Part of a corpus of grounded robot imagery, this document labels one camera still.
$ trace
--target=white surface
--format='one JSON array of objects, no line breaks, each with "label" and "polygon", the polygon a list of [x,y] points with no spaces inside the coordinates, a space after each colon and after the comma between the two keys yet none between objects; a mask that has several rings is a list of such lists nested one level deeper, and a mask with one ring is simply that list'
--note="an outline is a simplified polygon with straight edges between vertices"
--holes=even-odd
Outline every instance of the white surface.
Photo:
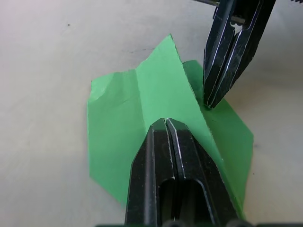
[{"label": "white surface", "polygon": [[[0,225],[122,223],[89,179],[93,78],[136,67],[168,33],[202,62],[214,8],[189,0],[0,1]],[[250,221],[303,221],[303,4],[278,0],[227,99],[255,135]]]}]

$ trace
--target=white table surface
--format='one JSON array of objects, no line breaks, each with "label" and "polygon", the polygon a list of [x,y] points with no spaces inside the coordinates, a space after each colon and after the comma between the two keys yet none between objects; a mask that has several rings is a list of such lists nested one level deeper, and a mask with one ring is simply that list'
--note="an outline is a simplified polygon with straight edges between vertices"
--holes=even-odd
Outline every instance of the white table surface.
[{"label": "white table surface", "polygon": [[[90,81],[136,67],[172,33],[203,62],[214,8],[190,0],[0,1],[0,226],[123,223],[89,178]],[[303,221],[303,4],[278,0],[227,95],[255,135],[245,212]]]}]

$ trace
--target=green paper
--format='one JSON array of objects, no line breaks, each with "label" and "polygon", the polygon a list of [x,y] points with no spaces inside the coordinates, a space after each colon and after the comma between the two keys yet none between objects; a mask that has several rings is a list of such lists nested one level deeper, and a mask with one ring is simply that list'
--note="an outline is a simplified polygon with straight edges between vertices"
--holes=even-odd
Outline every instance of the green paper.
[{"label": "green paper", "polygon": [[88,101],[90,176],[126,204],[131,163],[149,126],[159,118],[185,123],[217,164],[242,215],[253,136],[228,103],[202,105],[203,70],[184,64],[171,36],[135,70],[91,83]]}]

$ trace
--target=black metal tool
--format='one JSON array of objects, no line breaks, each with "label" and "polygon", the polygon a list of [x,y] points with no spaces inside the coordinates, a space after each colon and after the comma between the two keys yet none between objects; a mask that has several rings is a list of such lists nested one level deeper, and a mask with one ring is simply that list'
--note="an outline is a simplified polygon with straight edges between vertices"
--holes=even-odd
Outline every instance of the black metal tool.
[{"label": "black metal tool", "polygon": [[220,227],[237,217],[217,166],[187,126],[152,124],[132,163],[125,224],[180,219]]},{"label": "black metal tool", "polygon": [[[216,5],[204,51],[204,104],[214,108],[243,73],[276,0],[198,0]],[[234,24],[242,26],[236,33]]]}]

